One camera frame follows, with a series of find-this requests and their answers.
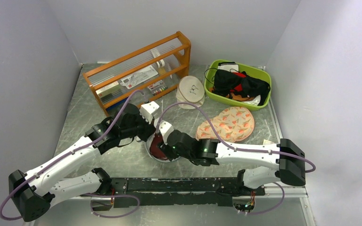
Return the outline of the white mesh laundry bag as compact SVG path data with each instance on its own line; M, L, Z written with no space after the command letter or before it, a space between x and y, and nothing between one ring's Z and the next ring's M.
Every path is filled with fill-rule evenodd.
M169 158L164 153L164 151L172 149L164 140L166 141L170 133L174 131L173 125L167 121L161 121L159 123L159 133L156 133L157 122L158 119L153 119L148 123L150 127L153 127L153 134L145 142L145 149L148 155L160 163L178 161L180 159L179 156Z

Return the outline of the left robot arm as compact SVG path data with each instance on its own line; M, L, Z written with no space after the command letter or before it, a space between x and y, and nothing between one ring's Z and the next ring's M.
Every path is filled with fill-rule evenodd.
M75 144L39 167L9 175L11 200L21 218L31 222L54 205L84 194L115 194L112 178L102 168L75 178L65 176L89 160L100 157L125 139L147 141L154 134L155 102L137 107L124 105L116 117L109 116L94 125Z

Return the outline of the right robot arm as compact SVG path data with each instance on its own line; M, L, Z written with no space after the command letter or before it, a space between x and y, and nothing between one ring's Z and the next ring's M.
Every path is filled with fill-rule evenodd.
M278 144L248 145L218 139L196 140L178 130L163 136L163 154L169 161L185 158L199 166L223 164L252 164L256 168L245 170L236 181L235 188L246 195L262 185L282 182L289 186L305 186L305 153L290 139L282 138Z

